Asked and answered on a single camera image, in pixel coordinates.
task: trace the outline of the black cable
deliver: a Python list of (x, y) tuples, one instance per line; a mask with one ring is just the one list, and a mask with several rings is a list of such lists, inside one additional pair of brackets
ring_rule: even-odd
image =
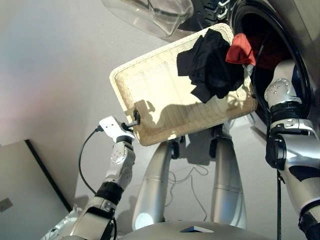
[(273, 28), (266, 34), (265, 38), (262, 40), (260, 48), (258, 50), (258, 53), (255, 58), (255, 67), (253, 68), (252, 72), (252, 86), (253, 86), (253, 92), (256, 97), (256, 100), (258, 101), (259, 105), (264, 109), (264, 115), (265, 115), (265, 124), (266, 124), (266, 140), (270, 137), (270, 120), (271, 120), (271, 114), (269, 112), (269, 106), (267, 102), (259, 95), (257, 87), (256, 87), (256, 66), (258, 64), (259, 58), (264, 50), (265, 43), (268, 40), (270, 34), (273, 32)]
[(115, 217), (112, 218), (112, 221), (113, 221), (113, 240), (116, 240), (117, 239), (117, 222), (116, 222), (116, 219)]
[[(259, 58), (262, 54), (262, 51), (264, 50), (265, 43), (267, 39), (269, 38), (270, 34), (273, 32), (273, 29), (271, 29), (265, 38), (262, 40), (260, 48), (258, 50), (258, 53), (255, 58), (255, 65), (258, 64)], [(266, 140), (270, 137), (270, 125), (271, 125), (271, 113), (269, 110), (268, 103), (261, 98), (261, 96), (258, 94), (257, 88), (256, 88), (256, 66), (253, 69), (252, 72), (252, 86), (253, 86), (253, 92), (254, 95), (260, 104), (260, 106), (264, 109), (264, 115), (265, 115), (265, 123), (266, 123)], [(277, 170), (276, 171), (276, 181), (277, 181), (277, 214), (276, 214), (276, 239), (281, 240), (281, 180), (280, 180), (280, 173)]]
[(280, 172), (276, 171), (276, 195), (277, 195), (277, 213), (276, 213), (276, 239), (281, 240), (281, 179)]
[(98, 126), (87, 138), (86, 140), (84, 141), (84, 143), (82, 144), (81, 146), (81, 150), (80, 150), (80, 154), (79, 154), (79, 158), (78, 158), (78, 169), (79, 169), (79, 174), (80, 174), (80, 177), (83, 181), (83, 183), (87, 186), (87, 188), (95, 195), (96, 194), (96, 191), (87, 183), (83, 173), (82, 173), (82, 170), (81, 170), (81, 156), (82, 156), (82, 152), (84, 150), (84, 147), (86, 145), (86, 143), (88, 142), (88, 140), (93, 136), (93, 134), (95, 134), (96, 132), (102, 132), (103, 129), (101, 126)]

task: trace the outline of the cable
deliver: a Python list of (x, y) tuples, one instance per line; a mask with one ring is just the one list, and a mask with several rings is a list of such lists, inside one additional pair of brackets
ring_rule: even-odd
[(253, 72), (252, 72), (252, 86), (253, 86), (253, 92), (254, 95), (256, 97), (256, 100), (258, 101), (259, 105), (264, 109), (264, 115), (265, 115), (265, 123), (266, 123), (266, 139), (268, 140), (268, 138), (270, 137), (270, 118), (271, 118), (271, 114), (270, 114), (270, 110), (269, 110), (269, 106), (266, 103), (266, 101), (261, 98), (261, 96), (258, 94), (258, 90), (256, 87), (256, 66), (258, 64), (259, 58), (264, 50), (265, 47), (265, 43), (268, 40), (270, 34), (273, 32), (273, 28), (266, 34), (265, 38), (262, 40), (260, 48), (258, 50), (258, 53), (256, 55), (255, 58), (255, 66), (253, 68)]
[(113, 240), (116, 240), (118, 230), (117, 230), (117, 222), (115, 217), (112, 218), (112, 221), (113, 221)]
[[(272, 33), (273, 29), (271, 29), (265, 38), (262, 40), (260, 48), (258, 50), (256, 60), (255, 60), (255, 65), (258, 64), (259, 58), (261, 56), (262, 51), (264, 50), (265, 43), (267, 39), (269, 38), (270, 34)], [(265, 122), (266, 122), (266, 140), (268, 141), (270, 137), (270, 125), (271, 125), (271, 113), (269, 110), (268, 104), (265, 102), (264, 99), (260, 97), (258, 94), (257, 88), (256, 88), (256, 66), (253, 69), (252, 73), (252, 86), (253, 86), (253, 92), (255, 94), (255, 97), (260, 104), (260, 106), (264, 109), (264, 114), (265, 114)], [(280, 180), (280, 173), (277, 170), (276, 171), (276, 181), (277, 181), (277, 210), (276, 210), (276, 239), (281, 240), (281, 180)]]
[(276, 171), (276, 195), (277, 195), (277, 211), (276, 211), (276, 239), (281, 240), (281, 179), (280, 172)]
[(84, 141), (84, 143), (82, 144), (81, 146), (81, 150), (80, 150), (80, 154), (79, 154), (79, 158), (78, 158), (78, 169), (79, 169), (79, 174), (80, 174), (80, 177), (83, 181), (83, 183), (87, 186), (87, 188), (95, 195), (96, 194), (96, 191), (87, 183), (83, 173), (82, 173), (82, 170), (81, 170), (81, 156), (82, 156), (82, 152), (84, 150), (84, 147), (86, 145), (86, 143), (88, 142), (88, 140), (96, 133), (96, 132), (103, 132), (103, 128), (101, 126), (98, 126), (87, 138), (86, 140)]
[(193, 195), (194, 195), (196, 201), (198, 202), (198, 204), (200, 205), (201, 209), (202, 209), (203, 212), (204, 212), (204, 219), (203, 219), (203, 221), (205, 221), (205, 220), (207, 219), (207, 217), (208, 217), (208, 214), (207, 214), (207, 211), (205, 210), (204, 206), (201, 204), (199, 198), (197, 197), (197, 194), (196, 194), (195, 189), (194, 189), (193, 176), (192, 176), (191, 173), (192, 173), (193, 170), (195, 170), (195, 171), (196, 171), (198, 174), (200, 174), (201, 176), (207, 176), (207, 175), (209, 174), (209, 171), (208, 171), (208, 169), (206, 169), (206, 168), (203, 167), (203, 166), (200, 166), (199, 164), (197, 164), (197, 166), (200, 167), (200, 168), (202, 168), (202, 169), (204, 169), (204, 170), (205, 170), (205, 173), (201, 173), (198, 169), (196, 169), (195, 167), (193, 167), (193, 168), (190, 170), (190, 172), (189, 172), (184, 178), (182, 178), (182, 179), (180, 179), (180, 180), (177, 180), (176, 175), (175, 175), (172, 171), (169, 171), (169, 173), (171, 173), (171, 174), (173, 175), (173, 179), (170, 179), (170, 178), (168, 177), (168, 181), (172, 184), (172, 186), (171, 186), (171, 188), (170, 188), (170, 191), (169, 191), (170, 196), (171, 196), (171, 199), (170, 199), (169, 203), (166, 204), (165, 206), (166, 206), (166, 207), (169, 206), (169, 205), (171, 204), (171, 202), (173, 201), (174, 196), (173, 196), (172, 190), (174, 189), (175, 185), (176, 185), (176, 184), (182, 184), (182, 183), (184, 183), (185, 181), (187, 181), (188, 179), (191, 179), (191, 190), (192, 190), (192, 192), (193, 192)]

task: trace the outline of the gray panel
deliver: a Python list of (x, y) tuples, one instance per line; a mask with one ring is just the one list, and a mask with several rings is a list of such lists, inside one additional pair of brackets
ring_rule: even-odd
[[(196, 226), (203, 232), (181, 232)], [(168, 221), (133, 231), (119, 240), (269, 240), (238, 227), (204, 221)]]

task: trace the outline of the washing machine door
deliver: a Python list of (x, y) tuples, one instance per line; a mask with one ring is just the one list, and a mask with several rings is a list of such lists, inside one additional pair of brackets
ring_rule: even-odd
[(308, 119), (320, 135), (320, 1), (231, 0), (229, 8), (228, 23), (234, 34), (242, 32), (245, 16), (256, 14), (281, 36), (303, 81)]

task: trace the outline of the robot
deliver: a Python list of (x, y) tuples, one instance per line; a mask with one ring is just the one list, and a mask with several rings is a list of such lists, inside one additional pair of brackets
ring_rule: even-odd
[[(292, 82), (295, 63), (282, 61), (274, 71), (264, 99), (270, 115), (266, 161), (277, 169), (286, 185), (290, 200), (298, 214), (298, 226), (308, 240), (320, 239), (320, 141), (315, 128), (301, 110), (302, 100)], [(111, 163), (106, 177), (64, 240), (109, 240), (117, 204), (132, 178), (135, 153), (130, 130), (113, 116), (99, 124), (113, 139)], [(144, 239), (238, 239), (266, 240), (246, 230), (243, 191), (237, 161), (228, 130), (215, 131), (216, 175), (212, 206), (216, 210), (212, 222), (169, 221), (163, 219), (168, 185), (169, 162), (176, 158), (174, 142), (159, 145), (142, 181), (133, 215), (133, 232), (121, 240)]]

